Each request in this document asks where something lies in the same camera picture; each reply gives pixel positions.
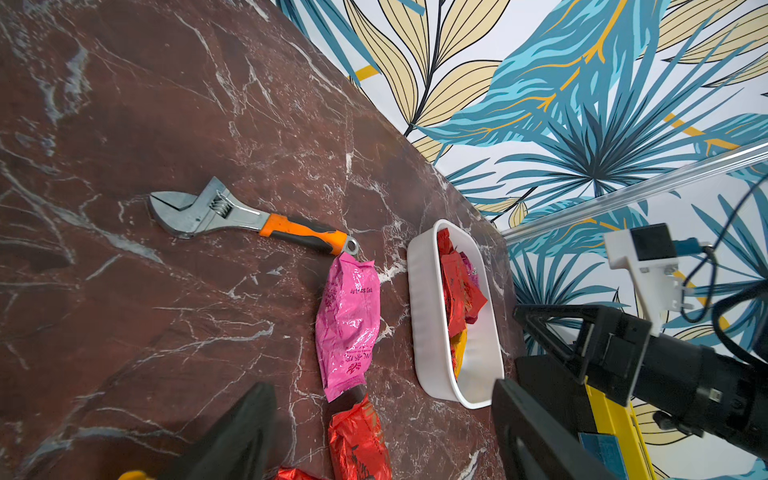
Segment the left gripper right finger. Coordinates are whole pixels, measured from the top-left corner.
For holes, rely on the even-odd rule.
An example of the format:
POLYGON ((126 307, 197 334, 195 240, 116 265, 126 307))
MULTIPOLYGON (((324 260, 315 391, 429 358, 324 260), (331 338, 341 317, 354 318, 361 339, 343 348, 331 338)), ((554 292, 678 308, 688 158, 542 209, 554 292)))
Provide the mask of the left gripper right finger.
POLYGON ((495 381, 491 409, 508 479, 614 477, 516 382, 495 381))

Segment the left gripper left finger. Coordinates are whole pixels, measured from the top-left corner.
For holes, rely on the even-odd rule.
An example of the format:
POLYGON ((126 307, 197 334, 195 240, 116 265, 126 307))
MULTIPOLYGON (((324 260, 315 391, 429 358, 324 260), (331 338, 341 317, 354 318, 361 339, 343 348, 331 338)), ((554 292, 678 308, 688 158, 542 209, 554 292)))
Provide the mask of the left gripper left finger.
POLYGON ((159 477, 262 478, 273 446, 276 412, 274 387, 255 384, 159 477))

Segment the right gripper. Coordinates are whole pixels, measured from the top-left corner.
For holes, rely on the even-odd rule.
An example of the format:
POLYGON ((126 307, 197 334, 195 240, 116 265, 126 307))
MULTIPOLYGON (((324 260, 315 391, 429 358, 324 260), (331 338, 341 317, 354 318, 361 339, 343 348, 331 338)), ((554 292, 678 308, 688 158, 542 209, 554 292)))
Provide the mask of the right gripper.
POLYGON ((714 349, 650 334, 650 323, 607 306, 519 304, 522 328, 581 383, 626 405, 657 407, 659 427, 730 444, 756 442, 756 367, 714 349), (555 330, 578 327, 566 342, 555 330))

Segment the small red tea bag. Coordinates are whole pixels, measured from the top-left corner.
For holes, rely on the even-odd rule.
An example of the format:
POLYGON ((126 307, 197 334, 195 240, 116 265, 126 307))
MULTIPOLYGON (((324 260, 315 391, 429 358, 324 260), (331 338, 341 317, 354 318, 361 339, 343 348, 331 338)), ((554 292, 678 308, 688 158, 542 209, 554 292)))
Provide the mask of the small red tea bag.
POLYGON ((320 477, 316 477, 309 474, 299 468, 294 467, 280 467, 275 480, 322 480, 320 477))

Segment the wide red tea bag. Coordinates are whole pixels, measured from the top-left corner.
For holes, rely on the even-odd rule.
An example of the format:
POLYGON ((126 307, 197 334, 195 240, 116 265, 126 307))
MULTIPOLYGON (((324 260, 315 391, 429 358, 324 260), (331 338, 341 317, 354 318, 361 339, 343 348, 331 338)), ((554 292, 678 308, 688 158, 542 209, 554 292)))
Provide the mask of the wide red tea bag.
POLYGON ((336 479, 393 479, 382 424, 368 395, 331 417, 328 436, 336 479))

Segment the pink tea bag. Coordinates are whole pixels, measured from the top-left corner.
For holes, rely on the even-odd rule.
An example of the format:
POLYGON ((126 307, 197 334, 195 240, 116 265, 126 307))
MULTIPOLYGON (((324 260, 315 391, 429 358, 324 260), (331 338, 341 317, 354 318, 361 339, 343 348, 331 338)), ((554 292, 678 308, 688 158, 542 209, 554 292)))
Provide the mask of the pink tea bag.
POLYGON ((315 321, 326 399, 363 385, 380 330, 380 281, 373 262, 343 253, 330 268, 315 321))

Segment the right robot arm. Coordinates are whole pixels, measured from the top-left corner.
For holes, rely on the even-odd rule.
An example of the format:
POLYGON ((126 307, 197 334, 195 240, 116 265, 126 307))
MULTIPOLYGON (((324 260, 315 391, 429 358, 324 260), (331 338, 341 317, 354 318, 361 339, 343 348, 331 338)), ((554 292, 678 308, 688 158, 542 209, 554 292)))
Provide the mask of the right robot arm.
POLYGON ((767 457, 767 364, 723 337, 729 356, 650 332, 649 321, 602 305, 524 305, 515 320, 580 384, 626 406, 659 409, 656 423, 711 434, 767 457))

